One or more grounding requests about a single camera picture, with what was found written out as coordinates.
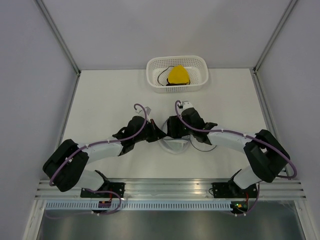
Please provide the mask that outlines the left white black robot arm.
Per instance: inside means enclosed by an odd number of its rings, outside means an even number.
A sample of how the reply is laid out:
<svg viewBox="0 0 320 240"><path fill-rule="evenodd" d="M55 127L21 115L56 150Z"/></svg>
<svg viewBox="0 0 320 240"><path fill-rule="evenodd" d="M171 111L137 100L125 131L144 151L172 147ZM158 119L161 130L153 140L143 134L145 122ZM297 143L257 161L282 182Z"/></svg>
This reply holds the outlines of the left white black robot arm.
<svg viewBox="0 0 320 240"><path fill-rule="evenodd" d="M134 116L127 126L109 139L82 145L72 139L63 141L44 163L42 170L50 178L49 184L56 186L60 192L81 187L90 189L98 198L104 198L109 193L107 178L98 170L86 171L86 165L125 155L139 142L153 143L166 136L153 119Z"/></svg>

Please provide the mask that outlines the round white mesh laundry bag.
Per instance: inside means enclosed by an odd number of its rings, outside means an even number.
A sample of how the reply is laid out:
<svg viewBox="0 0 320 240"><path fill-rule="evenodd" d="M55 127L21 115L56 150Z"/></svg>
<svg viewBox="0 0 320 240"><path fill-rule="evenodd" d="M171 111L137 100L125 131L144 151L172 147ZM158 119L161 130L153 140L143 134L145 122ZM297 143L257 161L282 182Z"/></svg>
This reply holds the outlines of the round white mesh laundry bag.
<svg viewBox="0 0 320 240"><path fill-rule="evenodd" d="M189 146L192 146L195 150L203 153L212 152L217 148L217 145L199 142L193 135L179 136L178 138L172 138L167 135L159 141L159 145L166 152L174 155L182 154Z"/></svg>

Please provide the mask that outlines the yellow bra black trim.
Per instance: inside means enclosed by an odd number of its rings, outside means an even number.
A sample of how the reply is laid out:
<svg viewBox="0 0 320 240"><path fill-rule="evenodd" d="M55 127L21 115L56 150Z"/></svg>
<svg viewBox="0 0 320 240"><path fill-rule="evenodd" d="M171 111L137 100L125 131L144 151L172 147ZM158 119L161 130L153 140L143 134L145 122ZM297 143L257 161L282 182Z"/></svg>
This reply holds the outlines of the yellow bra black trim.
<svg viewBox="0 0 320 240"><path fill-rule="evenodd" d="M170 73L167 76L166 79L166 84L162 84L159 81L160 76L172 68ZM189 85L191 83L190 76L188 74L188 71L182 66L182 65L177 65L177 66L169 66L165 70L163 70L157 77L157 83L160 84L161 86L168 87L168 86L185 86Z"/></svg>

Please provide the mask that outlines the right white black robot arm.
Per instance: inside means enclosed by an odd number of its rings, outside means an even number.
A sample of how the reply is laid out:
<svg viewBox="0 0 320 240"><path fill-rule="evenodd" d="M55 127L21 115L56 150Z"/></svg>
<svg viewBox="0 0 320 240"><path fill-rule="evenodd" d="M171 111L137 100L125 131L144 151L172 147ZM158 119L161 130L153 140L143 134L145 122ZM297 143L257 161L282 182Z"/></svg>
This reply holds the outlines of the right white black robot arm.
<svg viewBox="0 0 320 240"><path fill-rule="evenodd" d="M244 135L223 129L217 123L205 122L193 108L167 120L167 135L173 139L192 136L201 144L222 146L243 153L249 165L238 170L228 181L228 192L241 197L247 188L266 182L271 183L288 164L289 154L278 140L266 129L254 135Z"/></svg>

